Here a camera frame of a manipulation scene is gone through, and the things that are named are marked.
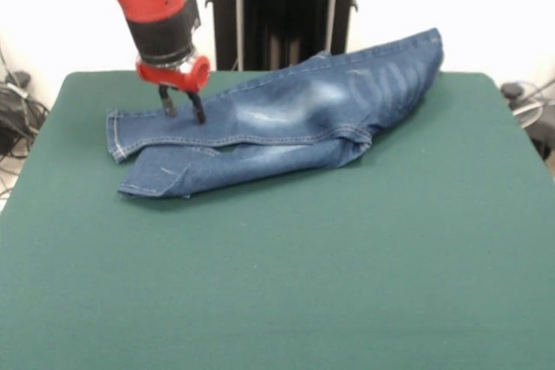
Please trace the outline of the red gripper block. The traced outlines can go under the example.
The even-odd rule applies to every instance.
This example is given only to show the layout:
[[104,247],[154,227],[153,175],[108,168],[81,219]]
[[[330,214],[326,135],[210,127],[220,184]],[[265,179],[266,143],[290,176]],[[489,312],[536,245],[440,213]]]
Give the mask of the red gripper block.
[[154,66],[138,59],[135,63],[138,76],[146,82],[159,85],[159,96],[164,112],[169,117],[176,116],[169,87],[187,92],[193,105],[193,115],[198,124],[206,123],[206,115],[198,92],[207,84],[211,66],[204,55],[193,55],[177,67]]

